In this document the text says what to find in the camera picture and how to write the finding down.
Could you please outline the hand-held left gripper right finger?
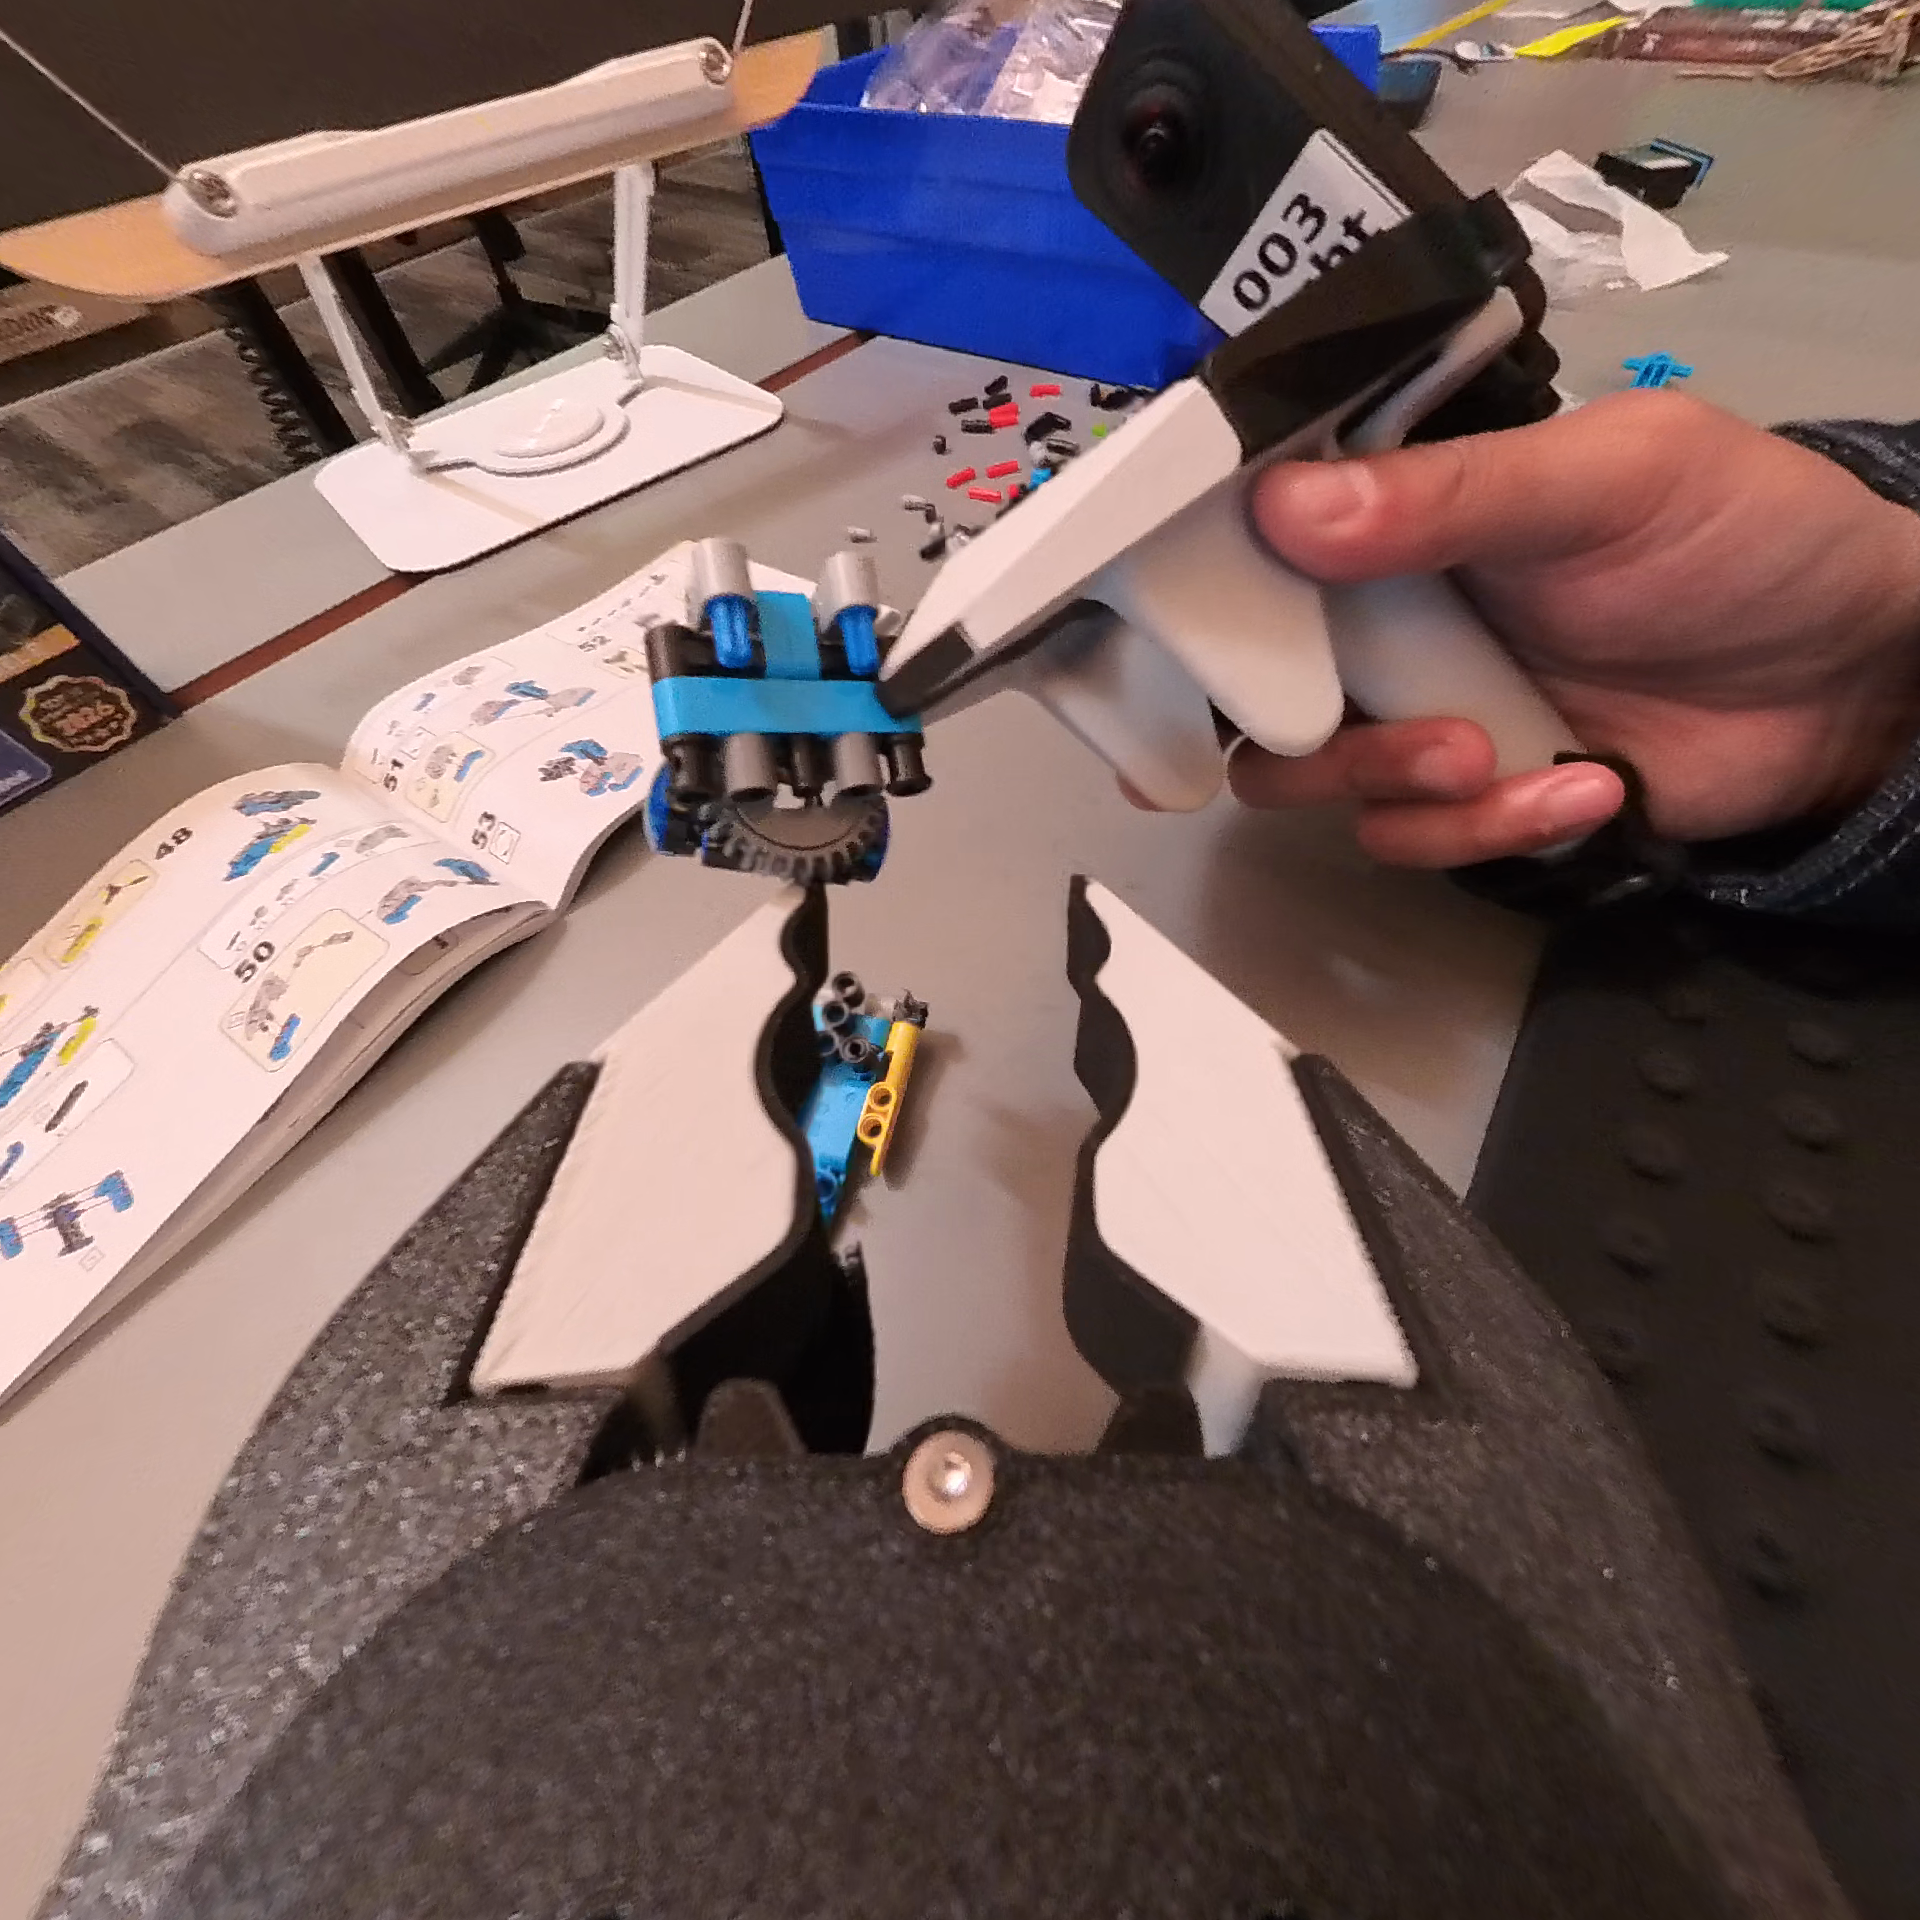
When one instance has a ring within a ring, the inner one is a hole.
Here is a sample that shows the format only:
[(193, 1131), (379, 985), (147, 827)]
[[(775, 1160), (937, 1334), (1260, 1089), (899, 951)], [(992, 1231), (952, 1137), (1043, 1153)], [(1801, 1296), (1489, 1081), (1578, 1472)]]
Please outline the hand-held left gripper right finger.
[(1125, 1399), (1186, 1393), (1232, 1455), (1269, 1383), (1410, 1388), (1419, 1367), (1301, 1055), (1105, 883), (1068, 898), (1074, 1163), (1064, 1308)]

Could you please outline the blue-yellow brick assembly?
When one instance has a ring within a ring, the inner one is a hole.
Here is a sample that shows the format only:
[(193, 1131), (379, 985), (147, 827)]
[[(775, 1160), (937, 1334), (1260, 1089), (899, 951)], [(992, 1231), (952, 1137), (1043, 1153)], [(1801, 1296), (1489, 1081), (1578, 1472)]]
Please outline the blue-yellow brick assembly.
[(857, 975), (832, 975), (811, 1007), (813, 1038), (818, 1047), (818, 1075), (801, 1108), (801, 1130), (811, 1160), (813, 1188), (825, 1226), (832, 1226), (855, 1175), (857, 1158), (868, 1158), (855, 1145), (857, 1113), (876, 1072), (876, 1052), (884, 1043), (888, 1025), (896, 1018), (901, 1001), (928, 1004), (912, 993), (893, 1001), (876, 1001)]

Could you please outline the yellow building piece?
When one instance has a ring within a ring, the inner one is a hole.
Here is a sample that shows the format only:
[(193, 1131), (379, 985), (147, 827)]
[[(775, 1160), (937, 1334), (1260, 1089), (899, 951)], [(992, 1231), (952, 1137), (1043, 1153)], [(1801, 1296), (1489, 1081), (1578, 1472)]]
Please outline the yellow building piece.
[(868, 1178), (877, 1179), (889, 1160), (905, 1091), (928, 1025), (928, 1008), (901, 1001), (876, 1052), (876, 1072), (855, 1121), (855, 1145), (868, 1158)]

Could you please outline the blue tracked toy assembly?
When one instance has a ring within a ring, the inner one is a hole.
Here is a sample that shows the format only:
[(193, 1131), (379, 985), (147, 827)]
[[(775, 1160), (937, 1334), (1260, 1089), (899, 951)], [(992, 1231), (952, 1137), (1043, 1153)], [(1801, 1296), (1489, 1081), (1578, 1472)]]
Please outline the blue tracked toy assembly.
[(816, 586), (760, 583), (737, 539), (660, 555), (648, 616), (660, 768), (645, 808), (656, 854), (803, 888), (863, 883), (889, 849), (889, 798), (930, 788), (922, 722), (877, 675), (899, 628), (863, 547)]

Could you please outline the person's right forearm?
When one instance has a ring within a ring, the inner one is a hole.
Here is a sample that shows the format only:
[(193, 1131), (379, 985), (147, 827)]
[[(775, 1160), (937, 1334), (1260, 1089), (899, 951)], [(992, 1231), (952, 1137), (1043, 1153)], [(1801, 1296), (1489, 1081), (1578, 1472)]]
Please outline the person's right forearm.
[[(1919, 422), (1779, 424), (1776, 436), (1850, 471), (1919, 513)], [(1690, 890), (1711, 906), (1851, 928), (1919, 924), (1919, 720), (1896, 728), (1900, 754), (1880, 785), (1831, 818), (1691, 850)]]

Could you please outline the grey desk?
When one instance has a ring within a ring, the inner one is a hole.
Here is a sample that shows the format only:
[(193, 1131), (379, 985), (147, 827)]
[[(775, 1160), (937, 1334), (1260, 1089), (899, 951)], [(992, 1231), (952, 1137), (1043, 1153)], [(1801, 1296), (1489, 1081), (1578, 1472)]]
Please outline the grey desk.
[[(1427, 129), (1465, 185), (1564, 148), (1679, 137), (1716, 159), (1682, 206), (1728, 260), (1661, 296), (1552, 319), (1596, 398), (1666, 351), (1691, 393), (1761, 424), (1915, 415), (1915, 81), (1682, 78), (1514, 63), (1452, 78)], [(656, 319), (785, 392), (779, 430), (680, 482), (419, 586), (373, 588), (308, 482), (90, 568), (74, 586), (152, 664), (180, 720), (4, 818), (4, 953), (140, 827), (228, 778), (335, 763), (359, 719), (434, 665), (524, 634), (681, 537), (737, 532), (811, 574), (933, 491), (928, 416), (971, 363), (834, 338), (783, 260)], [(1371, 870), (1338, 816), (1229, 803), (1156, 820), (1017, 696), (933, 738), (876, 884), (832, 900), (832, 956), (930, 1000), (892, 1187), (863, 1220), (880, 1337), (876, 1438), (964, 1410), (1025, 1449), (1092, 1443), (1108, 1395), (1058, 1308), (1072, 1158), (1065, 884), (1091, 874), (1325, 1052), (1455, 1188), (1479, 1158), (1539, 931), (1442, 881)], [(34, 1913), (105, 1766), (176, 1564), (234, 1455), (344, 1299), (549, 1075), (717, 944), (767, 884), (651, 865), (635, 832), (568, 919), (482, 964), (216, 1226), (4, 1410), (4, 1915)]]

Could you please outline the person's right hand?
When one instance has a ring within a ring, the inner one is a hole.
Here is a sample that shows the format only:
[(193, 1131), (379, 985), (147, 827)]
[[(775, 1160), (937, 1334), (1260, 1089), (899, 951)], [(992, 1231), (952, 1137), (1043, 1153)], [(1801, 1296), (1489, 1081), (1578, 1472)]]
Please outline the person's right hand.
[(1275, 467), (1253, 518), (1325, 586), (1452, 574), (1672, 841), (1839, 818), (1915, 740), (1915, 513), (1679, 392)]

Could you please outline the pile of small building pieces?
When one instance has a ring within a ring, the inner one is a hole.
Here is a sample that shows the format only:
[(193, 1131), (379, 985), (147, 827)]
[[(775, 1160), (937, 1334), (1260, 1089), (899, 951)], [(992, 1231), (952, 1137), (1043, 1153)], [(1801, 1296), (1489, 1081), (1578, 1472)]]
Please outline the pile of small building pieces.
[(868, 513), (851, 537), (930, 569), (1106, 447), (1151, 398), (1120, 383), (986, 375), (907, 434), (904, 478), (880, 486), (888, 518)]

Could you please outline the crumpled clear plastic wrappers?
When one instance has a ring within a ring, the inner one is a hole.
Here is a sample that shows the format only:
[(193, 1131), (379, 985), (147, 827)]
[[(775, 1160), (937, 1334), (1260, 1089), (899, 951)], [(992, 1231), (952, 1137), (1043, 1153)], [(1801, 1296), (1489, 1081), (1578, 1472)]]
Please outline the crumpled clear plastic wrappers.
[(1120, 3), (936, 4), (876, 64), (863, 106), (1065, 129)]

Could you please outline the blue plastic bin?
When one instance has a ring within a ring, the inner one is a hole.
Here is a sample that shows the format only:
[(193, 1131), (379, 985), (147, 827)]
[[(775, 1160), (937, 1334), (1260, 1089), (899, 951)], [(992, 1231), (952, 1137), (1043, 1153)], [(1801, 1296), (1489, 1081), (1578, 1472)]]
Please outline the blue plastic bin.
[(880, 58), (753, 135), (811, 321), (1145, 388), (1221, 343), (1074, 196), (1068, 127), (867, 108)]

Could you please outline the torn white wrapper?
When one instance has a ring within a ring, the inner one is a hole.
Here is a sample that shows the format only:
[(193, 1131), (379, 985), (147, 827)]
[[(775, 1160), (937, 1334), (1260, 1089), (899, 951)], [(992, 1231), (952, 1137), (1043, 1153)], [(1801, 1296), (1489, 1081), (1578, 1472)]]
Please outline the torn white wrapper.
[(1728, 258), (1695, 247), (1679, 223), (1565, 151), (1531, 162), (1503, 196), (1528, 236), (1531, 271), (1552, 310), (1660, 294)]

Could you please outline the open instruction booklet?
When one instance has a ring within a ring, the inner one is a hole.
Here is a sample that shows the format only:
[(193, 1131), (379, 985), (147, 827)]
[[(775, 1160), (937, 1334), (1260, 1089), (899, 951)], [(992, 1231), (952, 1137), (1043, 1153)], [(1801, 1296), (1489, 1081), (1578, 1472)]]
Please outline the open instruction booklet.
[(373, 708), (341, 766), (179, 804), (4, 964), (11, 1399), (193, 1241), (444, 990), (569, 911), (664, 756), (645, 643), (713, 593), (809, 588), (668, 550)]

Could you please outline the black perforated panel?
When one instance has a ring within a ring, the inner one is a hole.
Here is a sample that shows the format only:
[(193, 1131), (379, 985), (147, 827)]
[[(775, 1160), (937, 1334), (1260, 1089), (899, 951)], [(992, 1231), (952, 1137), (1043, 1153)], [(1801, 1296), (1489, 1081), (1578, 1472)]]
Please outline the black perforated panel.
[(1915, 1915), (1915, 931), (1557, 932), (1471, 1201), (1656, 1455), (1839, 1881)]

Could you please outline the white folding book stand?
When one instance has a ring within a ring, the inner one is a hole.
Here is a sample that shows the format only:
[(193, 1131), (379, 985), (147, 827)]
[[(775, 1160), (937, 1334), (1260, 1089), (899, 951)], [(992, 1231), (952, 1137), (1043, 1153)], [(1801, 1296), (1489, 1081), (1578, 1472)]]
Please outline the white folding book stand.
[[(491, 102), (191, 161), (157, 195), (4, 230), (4, 265), (130, 302), (297, 268), (373, 436), (325, 465), (319, 489), (385, 569), (457, 568), (779, 422), (751, 383), (645, 342), (653, 166), (785, 114), (834, 11), (740, 4), (732, 42), (680, 39)], [(594, 356), (425, 422), (393, 415), (330, 265), (597, 177), (613, 179), (615, 290)]]

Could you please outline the toy robot kit box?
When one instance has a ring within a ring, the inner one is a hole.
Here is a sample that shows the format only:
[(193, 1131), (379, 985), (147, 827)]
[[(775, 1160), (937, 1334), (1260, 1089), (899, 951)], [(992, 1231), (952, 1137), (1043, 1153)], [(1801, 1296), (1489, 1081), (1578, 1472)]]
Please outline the toy robot kit box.
[(171, 697), (3, 537), (3, 811), (176, 716)]

